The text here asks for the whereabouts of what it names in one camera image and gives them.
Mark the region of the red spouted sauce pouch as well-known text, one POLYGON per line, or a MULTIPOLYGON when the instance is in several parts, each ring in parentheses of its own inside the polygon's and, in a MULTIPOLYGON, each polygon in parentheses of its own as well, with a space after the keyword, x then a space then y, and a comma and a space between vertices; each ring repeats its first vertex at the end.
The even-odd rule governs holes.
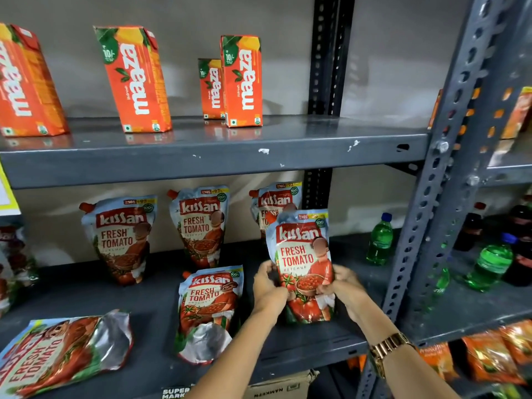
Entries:
POLYGON ((330 321, 336 296, 318 290, 335 279, 329 248, 328 209, 280 212, 266 229, 265 240, 279 283, 288 290, 287 322, 330 321))

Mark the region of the gold metal wristwatch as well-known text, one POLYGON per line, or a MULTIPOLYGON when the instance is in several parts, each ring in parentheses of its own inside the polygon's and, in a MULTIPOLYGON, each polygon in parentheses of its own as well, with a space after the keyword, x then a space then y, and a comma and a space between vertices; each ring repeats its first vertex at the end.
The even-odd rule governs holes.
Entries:
POLYGON ((385 369, 383 366, 383 360, 385 357, 402 346, 410 346, 416 351, 418 350, 416 346, 407 338, 407 336, 400 331, 388 336, 382 342, 374 346, 370 346, 368 359, 370 360, 379 378, 385 379, 385 369))

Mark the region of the group of sauce pouches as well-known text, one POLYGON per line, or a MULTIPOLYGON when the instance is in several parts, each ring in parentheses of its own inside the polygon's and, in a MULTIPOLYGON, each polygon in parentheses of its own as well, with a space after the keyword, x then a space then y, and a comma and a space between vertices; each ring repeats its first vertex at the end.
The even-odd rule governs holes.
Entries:
MULTIPOLYGON (((84 219, 94 234, 91 241, 119 282, 136 283, 143 275, 149 254, 149 235, 157 198, 123 198, 82 203, 84 219)), ((204 268, 191 275, 185 286, 180 315, 191 324, 179 354, 185 360, 212 362, 222 355, 232 338, 223 336, 215 353, 201 348, 233 315, 243 288, 242 267, 204 268)), ((31 399, 103 372, 122 369, 134 337, 130 313, 112 310, 105 315, 70 317, 30 322, 0 352, 0 399, 31 399)))

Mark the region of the person's right hand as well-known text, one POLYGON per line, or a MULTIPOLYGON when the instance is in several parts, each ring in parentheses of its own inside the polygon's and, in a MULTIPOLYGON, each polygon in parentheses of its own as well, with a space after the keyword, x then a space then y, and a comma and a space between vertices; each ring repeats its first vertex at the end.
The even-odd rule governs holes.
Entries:
POLYGON ((337 297, 345 305, 351 320, 358 326, 363 324, 370 297, 359 282, 355 272, 342 265, 333 264, 333 282, 344 282, 344 297, 337 297))

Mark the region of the person's left forearm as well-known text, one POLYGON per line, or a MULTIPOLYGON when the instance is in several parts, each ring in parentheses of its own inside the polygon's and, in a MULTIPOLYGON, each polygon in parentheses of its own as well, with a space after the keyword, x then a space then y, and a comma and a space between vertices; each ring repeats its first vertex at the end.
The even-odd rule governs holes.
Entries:
POLYGON ((184 399, 242 399, 263 345, 283 309, 260 308, 252 312, 242 328, 208 372, 184 399))

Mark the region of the orange snack packet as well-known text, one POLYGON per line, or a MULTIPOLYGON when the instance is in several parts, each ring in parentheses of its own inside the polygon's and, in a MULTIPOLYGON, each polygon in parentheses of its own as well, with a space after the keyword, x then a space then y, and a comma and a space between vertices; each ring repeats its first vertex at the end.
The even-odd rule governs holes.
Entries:
POLYGON ((502 326, 499 332, 517 365, 532 363, 532 320, 502 326))
POLYGON ((446 382, 458 378, 448 342, 418 349, 419 354, 432 369, 446 382))
POLYGON ((470 377, 475 382, 498 382, 525 385, 502 336, 484 331, 461 338, 466 349, 470 377))

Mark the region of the brown cardboard box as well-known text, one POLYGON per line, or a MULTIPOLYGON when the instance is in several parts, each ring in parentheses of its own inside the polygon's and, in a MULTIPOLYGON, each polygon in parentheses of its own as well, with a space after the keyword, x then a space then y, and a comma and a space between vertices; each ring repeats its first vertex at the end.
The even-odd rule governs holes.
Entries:
MULTIPOLYGON (((310 369, 249 385, 241 399, 307 399, 309 387, 320 375, 310 369)), ((157 399, 182 399, 194 384, 164 388, 157 399)))

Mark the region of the orange juice carton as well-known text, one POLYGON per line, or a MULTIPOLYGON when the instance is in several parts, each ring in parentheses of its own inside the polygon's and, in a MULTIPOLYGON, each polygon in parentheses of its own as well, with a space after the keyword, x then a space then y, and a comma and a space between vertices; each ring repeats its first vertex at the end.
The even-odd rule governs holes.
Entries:
POLYGON ((514 139, 519 134, 532 106, 532 86, 524 86, 515 103, 509 120, 500 136, 501 140, 514 139))
POLYGON ((226 126, 261 127, 261 39, 254 35, 222 35, 220 50, 226 126))
POLYGON ((143 26, 93 26, 126 134, 172 130, 155 35, 143 26))
POLYGON ((69 133, 36 34, 0 22, 0 134, 19 138, 69 133))
POLYGON ((197 64, 203 118, 225 120, 221 60, 199 58, 197 64))
POLYGON ((437 98, 436 98, 436 101, 435 101, 435 104, 434 104, 434 108, 433 108, 433 111, 432 111, 432 114, 431 114, 431 117, 430 117, 430 120, 429 120, 429 123, 428 123, 428 127, 427 127, 428 130, 431 130, 433 128, 434 121, 435 121, 435 118, 436 118, 436 114, 437 114, 437 111, 438 111, 438 107, 439 107, 439 104, 440 104, 440 101, 441 101, 442 93, 443 93, 443 89, 439 89, 438 94, 437 94, 437 98))

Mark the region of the person's right forearm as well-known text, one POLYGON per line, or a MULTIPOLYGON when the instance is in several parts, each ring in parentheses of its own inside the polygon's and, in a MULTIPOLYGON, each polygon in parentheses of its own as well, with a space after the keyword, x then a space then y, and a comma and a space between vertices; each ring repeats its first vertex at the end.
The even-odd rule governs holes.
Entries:
MULTIPOLYGON (((399 332, 395 324, 372 300, 369 301, 360 329, 367 339, 369 348, 399 332)), ((367 363, 372 365, 368 355, 369 351, 367 363)), ((461 399, 423 360, 419 352, 410 346, 399 347, 386 356, 383 366, 384 381, 394 399, 461 399)))

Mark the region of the grey metal shelf rack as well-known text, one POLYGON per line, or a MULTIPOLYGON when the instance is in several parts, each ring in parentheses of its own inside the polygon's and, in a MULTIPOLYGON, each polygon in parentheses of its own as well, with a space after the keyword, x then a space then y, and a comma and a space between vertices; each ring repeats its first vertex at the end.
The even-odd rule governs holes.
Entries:
POLYGON ((532 65, 532 0, 472 0, 416 180, 383 310, 427 347, 520 320, 517 288, 479 293, 462 276, 475 259, 453 245, 477 191, 496 179, 489 161, 532 65), (429 308, 442 268, 451 280, 429 308))
MULTIPOLYGON (((355 0, 339 140, 330 139, 333 261, 360 271, 383 305, 416 180, 429 149, 428 123, 443 89, 472 0, 355 0), (386 265, 366 259, 384 212, 394 238, 386 265)), ((0 0, 0 21, 36 33, 70 135, 0 137, 0 159, 22 210, 43 281, 0 321, 0 349, 34 318, 131 312, 135 344, 126 366, 33 399, 134 399, 188 385, 207 370, 177 358, 178 270, 190 267, 160 204, 149 277, 119 287, 80 225, 81 201, 165 193, 163 186, 225 183, 231 190, 222 264, 243 264, 251 281, 268 258, 237 197, 261 174, 314 168, 319 140, 307 135, 314 0, 0 0), (94 25, 144 25, 155 32, 173 130, 125 135, 94 25), (261 39, 263 125, 204 119, 197 60, 220 59, 222 35, 261 39), (65 138, 67 143, 60 143, 65 138)))

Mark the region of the green bottle with blue cap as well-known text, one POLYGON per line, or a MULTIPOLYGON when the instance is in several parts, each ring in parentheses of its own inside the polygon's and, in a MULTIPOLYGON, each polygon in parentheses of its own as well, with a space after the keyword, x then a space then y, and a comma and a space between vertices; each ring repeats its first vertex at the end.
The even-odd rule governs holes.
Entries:
POLYGON ((515 235, 502 233, 500 242, 484 247, 473 269, 464 277, 466 284, 482 293, 497 284, 514 260, 513 247, 517 242, 515 235))
POLYGON ((429 308, 433 308, 438 300, 445 293, 447 287, 449 286, 451 280, 451 275, 449 273, 449 268, 442 268, 442 272, 438 281, 435 284, 435 288, 431 297, 429 308))
POLYGON ((371 231, 366 259, 374 265, 384 266, 387 263, 394 238, 392 218, 392 214, 384 212, 371 231))

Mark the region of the black slotted metal post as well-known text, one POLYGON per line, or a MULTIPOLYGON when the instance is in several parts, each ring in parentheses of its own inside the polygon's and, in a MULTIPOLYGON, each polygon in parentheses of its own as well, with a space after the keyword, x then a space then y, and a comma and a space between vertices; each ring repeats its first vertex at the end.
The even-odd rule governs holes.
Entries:
POLYGON ((314 168, 304 171, 303 209, 327 208, 333 167, 327 153, 338 128, 355 0, 314 0, 307 135, 319 140, 314 168))

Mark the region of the yellow shelf label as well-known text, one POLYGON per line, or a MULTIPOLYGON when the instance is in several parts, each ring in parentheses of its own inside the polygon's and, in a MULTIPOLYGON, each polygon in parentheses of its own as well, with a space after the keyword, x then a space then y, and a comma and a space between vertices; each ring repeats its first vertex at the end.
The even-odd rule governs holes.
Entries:
POLYGON ((0 161, 0 217, 15 215, 21 215, 21 210, 0 161))

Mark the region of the person's left hand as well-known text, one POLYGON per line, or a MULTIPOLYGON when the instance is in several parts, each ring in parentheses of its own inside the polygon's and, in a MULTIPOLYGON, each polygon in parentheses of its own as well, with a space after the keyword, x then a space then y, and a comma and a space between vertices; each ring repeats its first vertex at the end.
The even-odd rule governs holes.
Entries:
POLYGON ((264 315, 275 323, 286 303, 276 303, 271 300, 271 290, 278 287, 269 277, 273 270, 276 270, 276 266, 271 260, 267 260, 260 264, 254 276, 252 314, 264 315))

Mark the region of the green snack packet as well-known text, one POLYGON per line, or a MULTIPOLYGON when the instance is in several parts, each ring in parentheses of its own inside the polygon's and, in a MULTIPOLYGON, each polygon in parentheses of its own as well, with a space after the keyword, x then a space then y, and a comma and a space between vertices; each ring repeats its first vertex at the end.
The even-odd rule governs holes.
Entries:
POLYGON ((511 383, 495 384, 487 399, 526 399, 521 386, 511 383))

